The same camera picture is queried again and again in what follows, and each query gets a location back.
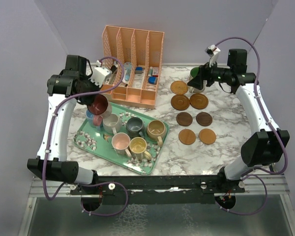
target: round coaster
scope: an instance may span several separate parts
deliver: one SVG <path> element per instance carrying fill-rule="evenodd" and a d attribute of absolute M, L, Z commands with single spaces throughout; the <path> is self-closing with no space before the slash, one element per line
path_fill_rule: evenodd
<path fill-rule="evenodd" d="M 180 112 L 177 115 L 176 120 L 181 126 L 189 126 L 192 123 L 192 116 L 187 112 Z"/>
<path fill-rule="evenodd" d="M 196 109 L 204 109 L 208 105 L 208 99 L 201 93 L 195 93 L 190 97 L 190 104 Z"/>
<path fill-rule="evenodd" d="M 189 107 L 190 101 L 189 98 L 185 95 L 175 95 L 174 97 L 172 97 L 171 105 L 176 110 L 183 111 Z"/>
<path fill-rule="evenodd" d="M 171 84 L 171 91 L 174 94 L 185 94 L 188 92 L 188 85 L 184 81 L 175 81 Z"/>
<path fill-rule="evenodd" d="M 206 112 L 200 112 L 199 114 L 197 114 L 196 120 L 197 123 L 202 126 L 209 126 L 210 124 L 212 124 L 213 121 L 212 116 Z"/>
<path fill-rule="evenodd" d="M 186 145 L 193 144 L 196 140 L 195 133 L 190 129 L 183 129 L 182 131 L 180 131 L 178 137 L 179 140 Z"/>
<path fill-rule="evenodd" d="M 216 135 L 211 129 L 203 129 L 199 133 L 199 138 L 204 144 L 213 144 L 216 140 Z"/>

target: pink desk organizer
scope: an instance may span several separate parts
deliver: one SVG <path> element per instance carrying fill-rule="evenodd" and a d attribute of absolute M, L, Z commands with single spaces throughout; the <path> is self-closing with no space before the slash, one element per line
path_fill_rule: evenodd
<path fill-rule="evenodd" d="M 164 32 L 156 32 L 142 29 L 129 29 L 114 26 L 106 26 L 102 35 L 104 56 L 113 56 L 122 63 L 131 62 L 132 69 L 127 87 L 118 86 L 116 89 L 104 93 L 111 102 L 135 107 L 155 108 L 157 88 L 160 81 L 163 56 Z M 105 66 L 111 68 L 113 61 L 105 60 Z M 144 65 L 142 75 L 142 87 L 133 88 L 135 69 L 138 65 Z M 148 83 L 148 70 L 150 67 L 159 67 L 159 75 L 156 85 Z M 121 77 L 121 69 L 118 67 L 117 83 Z M 111 88 L 105 84 L 102 90 Z"/>

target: screw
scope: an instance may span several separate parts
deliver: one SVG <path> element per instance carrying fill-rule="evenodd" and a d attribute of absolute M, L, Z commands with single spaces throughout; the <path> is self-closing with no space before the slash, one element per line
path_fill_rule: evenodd
<path fill-rule="evenodd" d="M 244 188 L 244 187 L 245 187 L 244 182 L 243 182 L 243 181 L 240 181 L 240 182 L 238 183 L 238 187 L 239 187 L 239 188 Z"/>

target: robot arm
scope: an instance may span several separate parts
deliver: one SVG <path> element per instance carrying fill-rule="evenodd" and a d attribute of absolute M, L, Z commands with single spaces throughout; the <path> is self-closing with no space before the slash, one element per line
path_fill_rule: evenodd
<path fill-rule="evenodd" d="M 99 91 L 103 82 L 111 76 L 111 71 L 100 67 L 93 68 L 90 75 L 86 75 L 87 59 L 68 55 L 65 69 L 59 75 L 53 75 L 47 82 L 48 87 L 48 116 L 44 137 L 37 152 L 36 159 L 28 160 L 28 169 L 36 176 L 42 178 L 42 167 L 46 153 L 46 143 L 49 128 L 55 108 L 67 97 L 83 92 Z M 51 142 L 48 154 L 46 179 L 63 181 L 66 183 L 90 184 L 97 177 L 96 171 L 79 167 L 78 162 L 67 161 L 67 139 L 70 120 L 76 103 L 91 105 L 95 99 L 94 95 L 70 99 L 58 111 L 55 118 L 54 128 L 51 133 Z"/>
<path fill-rule="evenodd" d="M 198 75 L 188 82 L 189 86 L 202 90 L 204 81 L 210 87 L 214 82 L 226 83 L 231 86 L 231 91 L 240 100 L 248 117 L 252 136 L 241 147 L 240 157 L 233 163 L 222 168 L 221 171 L 228 180 L 238 180 L 240 177 L 251 171 L 256 166 L 270 165 L 278 162 L 282 155 L 282 149 L 266 122 L 261 112 L 254 93 L 254 82 L 256 75 L 247 73 L 247 51 L 244 49 L 230 49 L 227 61 L 229 68 L 217 67 L 216 59 L 220 50 L 211 45 L 206 49 L 211 59 L 205 65 L 199 66 Z M 270 115 L 257 85 L 258 96 L 261 100 L 267 117 L 272 126 L 277 130 L 281 140 L 286 146 L 289 141 L 289 133 L 280 130 Z"/>

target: gray wall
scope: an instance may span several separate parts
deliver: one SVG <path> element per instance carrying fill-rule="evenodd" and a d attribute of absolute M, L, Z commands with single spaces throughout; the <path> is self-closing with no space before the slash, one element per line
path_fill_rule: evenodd
<path fill-rule="evenodd" d="M 103 56 L 105 25 L 165 32 L 163 63 L 207 62 L 204 49 L 229 36 L 254 41 L 277 0 L 35 0 L 70 54 Z M 241 47 L 225 43 L 221 49 Z M 220 63 L 226 62 L 227 53 Z"/>
<path fill-rule="evenodd" d="M 260 84 L 265 102 L 281 129 L 287 129 L 291 136 L 286 178 L 295 208 L 295 0 L 277 3 L 255 46 L 261 57 Z M 253 51 L 249 66 L 256 70 Z"/>
<path fill-rule="evenodd" d="M 0 1 L 0 236 L 17 235 L 46 124 L 46 81 L 66 54 L 33 0 Z"/>

